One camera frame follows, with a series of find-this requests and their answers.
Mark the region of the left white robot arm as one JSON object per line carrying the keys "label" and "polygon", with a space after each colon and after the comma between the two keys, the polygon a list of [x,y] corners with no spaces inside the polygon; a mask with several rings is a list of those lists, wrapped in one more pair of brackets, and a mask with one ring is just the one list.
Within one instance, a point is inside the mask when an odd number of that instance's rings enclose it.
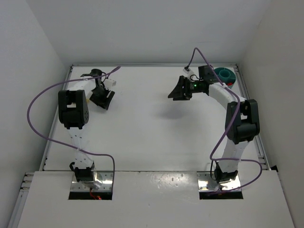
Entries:
{"label": "left white robot arm", "polygon": [[116,81],[99,69],[92,69],[89,74],[82,74],[80,78],[80,81],[68,89],[58,92],[58,117],[76,148],[75,159],[70,164],[76,181],[97,190],[102,185],[102,179],[95,169],[92,155],[84,152],[88,151],[88,137],[85,134],[85,125],[89,121],[88,102],[108,110],[115,94],[112,88]]}

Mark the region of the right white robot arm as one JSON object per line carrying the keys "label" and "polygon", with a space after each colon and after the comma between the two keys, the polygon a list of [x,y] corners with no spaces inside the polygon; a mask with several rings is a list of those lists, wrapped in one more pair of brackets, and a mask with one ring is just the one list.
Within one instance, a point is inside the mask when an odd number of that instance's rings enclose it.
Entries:
{"label": "right white robot arm", "polygon": [[179,77],[168,98],[188,101],[193,94],[204,93],[224,107],[225,131],[220,140],[227,138],[227,142],[221,158],[210,155],[211,162],[216,165],[211,176],[217,183],[234,180],[245,148],[260,132],[257,101],[245,99],[231,90],[236,77],[229,69],[201,66],[195,74],[186,66],[183,71],[185,75]]}

